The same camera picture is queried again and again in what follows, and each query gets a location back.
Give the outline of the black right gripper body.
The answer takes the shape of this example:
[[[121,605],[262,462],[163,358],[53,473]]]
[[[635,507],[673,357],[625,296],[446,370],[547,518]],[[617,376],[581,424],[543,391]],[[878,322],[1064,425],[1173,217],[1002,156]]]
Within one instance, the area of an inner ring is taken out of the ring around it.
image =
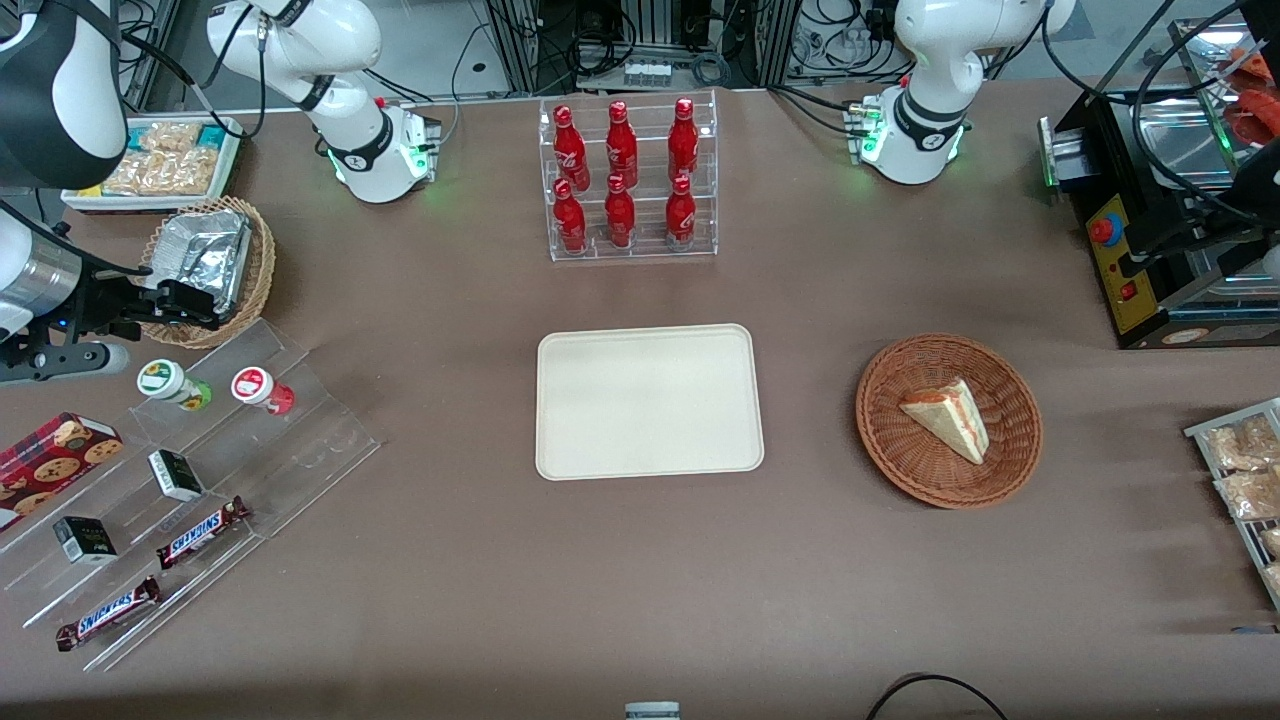
[[[142,338],[142,322],[151,318],[151,288],[136,284],[127,275],[86,270],[76,290],[76,342],[88,334],[110,336],[129,342]]]

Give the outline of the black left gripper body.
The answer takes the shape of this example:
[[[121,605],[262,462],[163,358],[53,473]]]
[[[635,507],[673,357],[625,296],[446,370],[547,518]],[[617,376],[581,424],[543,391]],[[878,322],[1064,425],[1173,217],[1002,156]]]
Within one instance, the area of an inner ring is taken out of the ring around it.
[[[1153,272],[1160,281],[1193,281],[1193,252],[1224,246],[1226,277],[1266,256],[1266,231],[1198,205],[1153,205],[1125,225],[1125,277]]]

